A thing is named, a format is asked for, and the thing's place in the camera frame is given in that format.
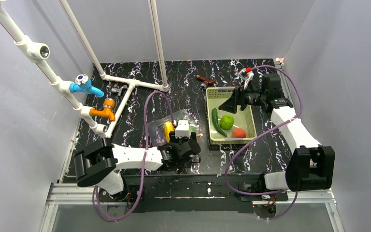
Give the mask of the dark green fake chili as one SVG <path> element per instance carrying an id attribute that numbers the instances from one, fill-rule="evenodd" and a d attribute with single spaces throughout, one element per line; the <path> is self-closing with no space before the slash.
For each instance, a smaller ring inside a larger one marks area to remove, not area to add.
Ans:
<path id="1" fill-rule="evenodd" d="M 215 130 L 223 137 L 227 137 L 227 134 L 222 130 L 222 128 L 219 125 L 217 109 L 213 108 L 211 111 L 211 114 L 212 114 L 212 121 L 213 121 Z"/>

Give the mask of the clear zip top bag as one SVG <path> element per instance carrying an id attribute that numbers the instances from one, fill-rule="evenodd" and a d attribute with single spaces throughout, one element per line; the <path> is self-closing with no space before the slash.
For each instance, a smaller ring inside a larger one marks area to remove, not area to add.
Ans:
<path id="1" fill-rule="evenodd" d="M 174 122 L 171 115 L 147 123 L 149 140 L 152 146 L 159 146 L 170 142 L 170 132 L 174 132 L 179 121 L 188 121 L 190 133 L 195 132 L 197 141 L 201 140 L 203 133 L 200 130 L 198 120 L 193 118 L 185 109 L 173 113 Z"/>

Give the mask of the red fake tomato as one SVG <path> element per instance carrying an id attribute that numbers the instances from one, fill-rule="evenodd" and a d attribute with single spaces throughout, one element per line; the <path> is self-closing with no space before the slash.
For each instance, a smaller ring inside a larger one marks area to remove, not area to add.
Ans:
<path id="1" fill-rule="evenodd" d="M 231 137 L 232 138 L 246 138 L 247 137 L 247 133 L 244 129 L 242 128 L 235 128 L 233 131 L 232 131 L 232 134 L 231 134 Z"/>

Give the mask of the green fake cucumber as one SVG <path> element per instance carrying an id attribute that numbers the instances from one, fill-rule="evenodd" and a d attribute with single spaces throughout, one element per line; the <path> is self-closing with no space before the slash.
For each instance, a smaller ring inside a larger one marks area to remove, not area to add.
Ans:
<path id="1" fill-rule="evenodd" d="M 189 131 L 190 131 L 190 132 L 197 132 L 197 131 L 198 131 L 198 128 L 195 127 L 195 126 L 193 126 L 193 125 L 190 125 L 190 126 L 189 126 Z"/>

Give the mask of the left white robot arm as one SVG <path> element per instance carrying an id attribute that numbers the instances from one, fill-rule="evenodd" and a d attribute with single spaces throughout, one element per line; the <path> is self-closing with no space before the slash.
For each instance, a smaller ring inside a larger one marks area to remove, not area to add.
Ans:
<path id="1" fill-rule="evenodd" d="M 194 132 L 148 149 L 116 145 L 102 138 L 74 152 L 76 183 L 79 187 L 97 185 L 116 195 L 124 191 L 124 179 L 117 170 L 175 171 L 199 157 L 200 152 Z"/>

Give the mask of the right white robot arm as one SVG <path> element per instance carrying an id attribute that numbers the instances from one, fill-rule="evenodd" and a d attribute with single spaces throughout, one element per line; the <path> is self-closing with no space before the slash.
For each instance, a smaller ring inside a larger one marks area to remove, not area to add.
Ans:
<path id="1" fill-rule="evenodd" d="M 323 146 L 306 130 L 291 101 L 284 97 L 278 74 L 265 74 L 260 84 L 249 71 L 242 71 L 241 87 L 233 90 L 231 97 L 220 105 L 220 110 L 235 113 L 237 108 L 259 106 L 270 113 L 271 121 L 283 135 L 291 149 L 292 157 L 285 171 L 261 174 L 250 190 L 236 190 L 248 196 L 276 194 L 283 190 L 294 192 L 329 189 L 332 185 L 335 152 Z"/>

